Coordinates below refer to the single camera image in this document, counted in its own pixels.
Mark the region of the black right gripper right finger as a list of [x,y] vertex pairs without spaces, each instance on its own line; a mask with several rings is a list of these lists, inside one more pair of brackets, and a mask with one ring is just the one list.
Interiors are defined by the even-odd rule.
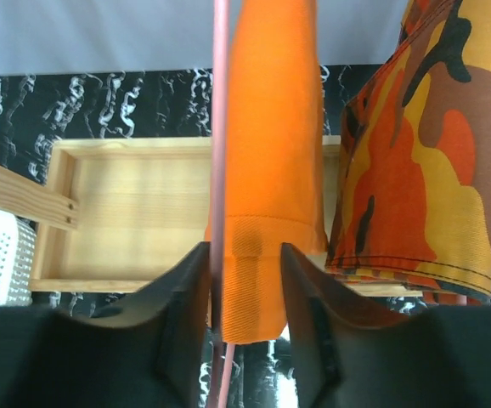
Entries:
[[280,251],[302,407],[491,407],[491,306],[414,316],[363,297],[295,246]]

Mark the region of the pink wire hanger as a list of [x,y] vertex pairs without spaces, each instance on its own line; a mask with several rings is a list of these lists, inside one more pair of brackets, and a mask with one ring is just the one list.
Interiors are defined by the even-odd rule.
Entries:
[[223,346],[222,290],[226,126],[228,108],[229,2],[214,3],[212,84],[212,165],[210,199],[210,272],[212,321],[212,374],[206,405],[224,407],[229,390],[234,346]]

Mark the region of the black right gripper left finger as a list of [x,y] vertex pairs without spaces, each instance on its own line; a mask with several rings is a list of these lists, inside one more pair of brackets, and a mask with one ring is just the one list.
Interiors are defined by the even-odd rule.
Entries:
[[0,307],[0,407],[194,407],[210,246],[90,317]]

